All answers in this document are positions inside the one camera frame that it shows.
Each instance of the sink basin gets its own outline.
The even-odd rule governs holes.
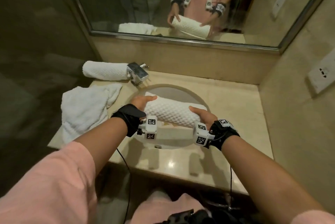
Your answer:
[[[146,92],[176,101],[201,104],[209,111],[208,105],[198,95],[183,87],[169,84],[158,84],[141,88],[128,99],[128,102],[137,95],[145,95]],[[141,141],[144,146],[148,148],[175,149],[193,144],[193,130],[191,128],[177,126],[159,120],[157,124],[157,139],[154,141],[146,140],[144,134],[135,134],[133,137]]]

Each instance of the chrome faucet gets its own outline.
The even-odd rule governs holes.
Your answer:
[[[148,70],[149,67],[146,64],[138,65],[135,62],[128,64],[127,76],[135,86],[149,78],[149,74],[144,69]]]

